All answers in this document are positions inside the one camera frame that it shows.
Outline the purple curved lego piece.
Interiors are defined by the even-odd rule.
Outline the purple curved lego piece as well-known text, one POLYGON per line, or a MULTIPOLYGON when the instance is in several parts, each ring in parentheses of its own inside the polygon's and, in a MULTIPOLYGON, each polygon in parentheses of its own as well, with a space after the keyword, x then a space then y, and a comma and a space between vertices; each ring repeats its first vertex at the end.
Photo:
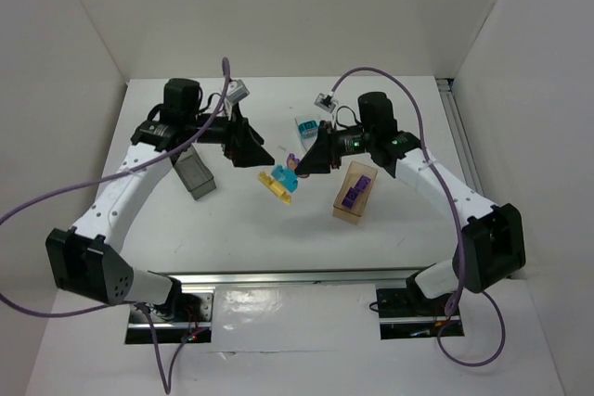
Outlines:
POLYGON ((350 187, 342 199, 342 206, 349 210, 352 209, 359 195, 353 187, 350 187))

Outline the purple lego brick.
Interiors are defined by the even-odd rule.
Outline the purple lego brick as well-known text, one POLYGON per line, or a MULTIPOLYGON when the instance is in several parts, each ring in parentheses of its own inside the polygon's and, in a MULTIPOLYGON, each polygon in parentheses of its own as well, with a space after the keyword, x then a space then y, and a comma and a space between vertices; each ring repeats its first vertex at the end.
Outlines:
POLYGON ((364 193, 371 184, 371 179, 365 175, 361 175, 354 185, 354 190, 360 194, 364 193))

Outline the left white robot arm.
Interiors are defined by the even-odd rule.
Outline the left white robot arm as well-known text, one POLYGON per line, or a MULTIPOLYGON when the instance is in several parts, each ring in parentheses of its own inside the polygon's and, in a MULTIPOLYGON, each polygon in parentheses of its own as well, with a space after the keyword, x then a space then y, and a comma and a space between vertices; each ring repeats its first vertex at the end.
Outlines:
POLYGON ((213 112, 201 104, 198 82, 173 78, 163 101, 138 125, 114 180, 67 230, 54 229, 45 246, 58 288, 109 306, 143 303, 172 319, 191 297, 179 280, 132 267, 121 255, 124 240, 157 184, 194 143, 217 144, 236 168, 271 166, 263 138, 243 117, 249 94, 232 80, 213 112))

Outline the purple rounded printed lego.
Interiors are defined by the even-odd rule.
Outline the purple rounded printed lego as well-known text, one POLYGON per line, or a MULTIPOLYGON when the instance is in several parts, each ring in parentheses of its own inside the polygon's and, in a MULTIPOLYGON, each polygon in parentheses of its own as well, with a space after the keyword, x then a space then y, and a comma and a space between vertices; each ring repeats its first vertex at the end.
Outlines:
POLYGON ((300 163, 300 160, 293 153, 290 153, 286 159, 286 166, 290 170, 290 172, 292 173, 292 175, 294 177, 302 178, 302 179, 308 178, 309 177, 308 174, 297 174, 295 172, 299 163, 300 163))

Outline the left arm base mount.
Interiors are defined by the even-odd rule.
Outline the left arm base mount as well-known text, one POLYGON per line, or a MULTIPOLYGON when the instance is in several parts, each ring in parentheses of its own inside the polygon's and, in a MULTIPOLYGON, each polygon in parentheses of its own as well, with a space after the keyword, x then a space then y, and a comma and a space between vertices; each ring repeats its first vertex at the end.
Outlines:
MULTIPOLYGON (((191 298, 181 304, 174 315, 162 316, 148 305, 149 315, 160 344, 180 344, 185 338, 189 344, 206 344, 212 341, 212 320, 214 289, 190 287, 184 290, 191 298)), ((148 345, 152 343, 149 322, 142 311, 130 306, 124 343, 126 345, 148 345)))

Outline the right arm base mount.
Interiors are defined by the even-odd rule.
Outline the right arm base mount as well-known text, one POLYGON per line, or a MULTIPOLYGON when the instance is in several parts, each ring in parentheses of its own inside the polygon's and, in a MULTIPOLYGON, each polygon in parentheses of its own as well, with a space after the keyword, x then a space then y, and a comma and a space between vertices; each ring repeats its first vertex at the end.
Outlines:
POLYGON ((381 340, 463 337, 459 310, 447 316, 450 294, 433 300, 413 300, 404 288, 378 288, 368 308, 379 317, 381 340))

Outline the yellow lego pieces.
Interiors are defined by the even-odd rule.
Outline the yellow lego pieces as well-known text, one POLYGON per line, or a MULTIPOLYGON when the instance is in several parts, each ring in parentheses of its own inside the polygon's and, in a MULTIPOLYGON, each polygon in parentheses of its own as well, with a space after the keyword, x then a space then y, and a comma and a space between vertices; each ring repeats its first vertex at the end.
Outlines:
POLYGON ((260 183, 268 189, 279 201, 286 205, 290 205, 292 196, 289 190, 274 177, 268 175, 266 172, 261 171, 257 176, 260 183))

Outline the small teal lego brick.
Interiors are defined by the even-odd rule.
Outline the small teal lego brick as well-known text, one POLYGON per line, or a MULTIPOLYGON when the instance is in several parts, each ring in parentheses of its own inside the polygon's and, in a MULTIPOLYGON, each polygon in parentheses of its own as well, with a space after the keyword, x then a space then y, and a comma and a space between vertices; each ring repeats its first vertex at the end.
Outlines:
POLYGON ((279 182, 290 194, 292 194, 298 187, 298 176, 294 171, 282 165, 277 165, 271 171, 272 177, 279 182))

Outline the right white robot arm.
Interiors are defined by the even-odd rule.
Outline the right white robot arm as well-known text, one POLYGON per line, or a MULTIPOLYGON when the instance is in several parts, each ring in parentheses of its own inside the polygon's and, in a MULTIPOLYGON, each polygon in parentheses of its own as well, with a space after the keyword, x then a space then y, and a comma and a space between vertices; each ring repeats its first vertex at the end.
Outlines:
POLYGON ((423 150, 415 135, 399 130, 392 101, 383 92, 365 93, 357 105, 358 123, 342 130, 328 121, 319 124, 316 140, 296 172, 329 173, 341 166, 343 157, 367 153, 443 215, 458 218, 453 258, 407 280, 413 301, 435 300, 460 287, 479 294, 524 267, 523 223, 514 206, 498 206, 481 196, 423 150))

